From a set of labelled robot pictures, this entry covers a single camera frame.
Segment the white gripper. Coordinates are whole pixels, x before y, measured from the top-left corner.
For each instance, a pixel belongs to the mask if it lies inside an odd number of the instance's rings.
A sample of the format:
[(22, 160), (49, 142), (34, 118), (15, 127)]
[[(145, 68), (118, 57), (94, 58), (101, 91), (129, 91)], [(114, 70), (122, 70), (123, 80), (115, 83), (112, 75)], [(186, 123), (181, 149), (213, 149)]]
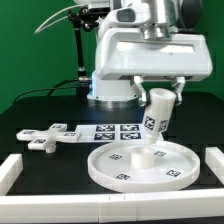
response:
[(148, 102), (143, 79), (167, 81), (175, 77), (172, 87), (180, 105), (185, 78), (200, 81), (212, 69), (203, 35), (174, 34), (170, 41), (145, 40), (138, 28), (112, 28), (99, 41), (95, 56), (95, 73), (100, 79), (129, 80), (134, 76), (131, 89), (140, 106)]

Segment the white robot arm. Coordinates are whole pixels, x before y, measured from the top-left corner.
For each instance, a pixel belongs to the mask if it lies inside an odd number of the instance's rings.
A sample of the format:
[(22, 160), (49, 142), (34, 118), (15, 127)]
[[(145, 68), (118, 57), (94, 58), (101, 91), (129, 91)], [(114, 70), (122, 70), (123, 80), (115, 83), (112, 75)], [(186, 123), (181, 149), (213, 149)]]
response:
[(73, 0), (86, 29), (96, 30), (95, 71), (88, 99), (107, 107), (147, 101), (144, 82), (188, 81), (213, 69), (205, 37), (194, 32), (202, 0)]

